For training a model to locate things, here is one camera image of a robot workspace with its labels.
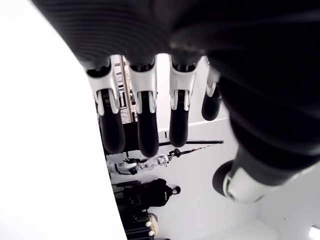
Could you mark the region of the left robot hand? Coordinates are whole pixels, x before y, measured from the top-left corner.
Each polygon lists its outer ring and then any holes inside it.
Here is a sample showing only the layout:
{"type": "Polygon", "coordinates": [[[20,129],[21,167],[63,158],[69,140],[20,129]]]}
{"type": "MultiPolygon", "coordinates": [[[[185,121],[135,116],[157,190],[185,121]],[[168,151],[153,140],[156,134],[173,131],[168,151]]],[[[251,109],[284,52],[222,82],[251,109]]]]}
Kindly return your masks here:
{"type": "Polygon", "coordinates": [[[239,148],[214,174],[221,195],[254,203],[320,161],[317,0],[36,0],[85,69],[104,148],[125,147],[111,57],[129,63],[138,146],[159,148],[156,57],[169,55],[169,140],[188,138],[198,64],[209,71],[202,116],[224,104],[239,148]]]}

